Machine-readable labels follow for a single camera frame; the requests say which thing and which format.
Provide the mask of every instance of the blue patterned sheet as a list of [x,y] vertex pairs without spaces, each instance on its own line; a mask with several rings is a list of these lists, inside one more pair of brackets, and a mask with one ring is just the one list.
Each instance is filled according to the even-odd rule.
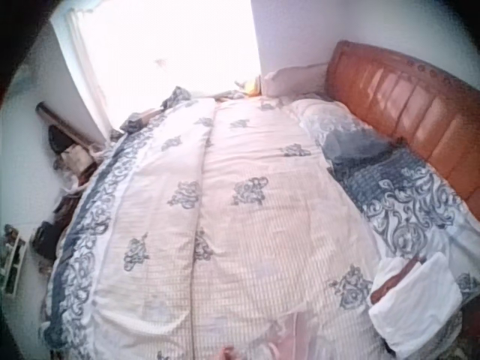
[[387,257],[447,256],[466,303],[480,293],[480,225],[437,172],[408,148],[338,179]]
[[[303,101],[294,103],[293,111],[330,162],[331,175],[369,223],[382,257],[428,258],[441,251],[460,287],[463,305],[480,294],[480,223],[432,166],[395,144],[386,156],[362,158],[355,166],[351,154],[343,163],[341,156],[329,160],[329,137],[343,133],[344,139],[355,141],[355,133],[370,127],[340,103]],[[415,356],[438,356],[460,328],[458,313]]]

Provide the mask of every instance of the white pillow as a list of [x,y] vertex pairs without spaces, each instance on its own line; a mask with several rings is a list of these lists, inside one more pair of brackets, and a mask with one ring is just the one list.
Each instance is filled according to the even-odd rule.
[[286,95],[321,93],[325,89],[328,64],[285,67],[268,73],[262,81],[262,94],[270,98]]

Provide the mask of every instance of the brown headboard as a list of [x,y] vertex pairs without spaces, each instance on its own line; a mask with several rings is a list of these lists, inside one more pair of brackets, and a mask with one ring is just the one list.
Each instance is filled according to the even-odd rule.
[[326,88],[381,133],[406,139],[480,219],[480,91],[417,58],[349,41],[337,44]]

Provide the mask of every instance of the pillow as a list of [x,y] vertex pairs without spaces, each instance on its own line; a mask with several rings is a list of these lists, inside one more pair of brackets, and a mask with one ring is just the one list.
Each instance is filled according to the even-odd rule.
[[270,98],[324,92],[328,64],[286,67],[268,73],[262,81],[262,94]]
[[315,140],[318,147],[323,147],[327,135],[334,129],[347,132],[370,128],[358,120],[345,105],[337,101],[297,100],[288,106],[288,111],[290,116]]

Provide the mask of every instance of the clothes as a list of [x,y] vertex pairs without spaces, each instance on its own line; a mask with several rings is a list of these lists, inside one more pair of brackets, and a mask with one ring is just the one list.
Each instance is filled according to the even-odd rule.
[[[384,259],[372,291],[401,271],[408,260]],[[369,311],[373,326],[399,359],[420,350],[461,306],[461,292],[447,259],[435,253],[412,271]]]

